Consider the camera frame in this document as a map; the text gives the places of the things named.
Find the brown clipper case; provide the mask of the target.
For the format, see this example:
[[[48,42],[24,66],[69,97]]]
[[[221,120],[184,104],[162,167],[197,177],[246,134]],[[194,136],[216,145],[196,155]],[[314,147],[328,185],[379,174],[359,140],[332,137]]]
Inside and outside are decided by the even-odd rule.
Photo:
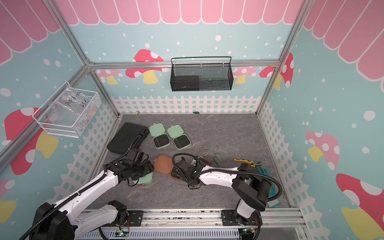
[[[157,158],[155,158],[154,169],[163,175],[170,176],[174,180],[184,182],[186,181],[177,170],[174,171],[174,164],[172,159],[168,156],[159,155]]]

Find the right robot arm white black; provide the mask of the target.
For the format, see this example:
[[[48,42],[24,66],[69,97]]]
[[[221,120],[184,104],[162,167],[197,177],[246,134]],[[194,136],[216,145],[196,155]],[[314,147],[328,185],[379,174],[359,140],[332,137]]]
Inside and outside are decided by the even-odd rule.
[[[258,171],[251,164],[241,163],[237,168],[214,168],[204,166],[197,156],[187,153],[172,157],[173,171],[179,180],[188,184],[189,189],[197,190],[202,186],[222,186],[233,189],[240,200],[233,213],[223,219],[232,219],[233,225],[263,225],[261,212],[267,203],[277,200],[283,193],[278,180]]]

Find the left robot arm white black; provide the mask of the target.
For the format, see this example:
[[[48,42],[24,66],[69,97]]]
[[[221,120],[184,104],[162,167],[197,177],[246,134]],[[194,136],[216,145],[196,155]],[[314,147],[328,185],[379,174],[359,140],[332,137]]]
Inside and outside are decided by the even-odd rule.
[[[113,224],[122,228],[131,221],[127,207],[110,201],[104,207],[83,214],[91,203],[121,182],[134,181],[152,173],[154,166],[149,155],[138,149],[129,149],[103,169],[89,183],[68,197],[54,203],[44,203],[36,211],[32,226],[21,236],[22,240],[76,240],[87,232]]]

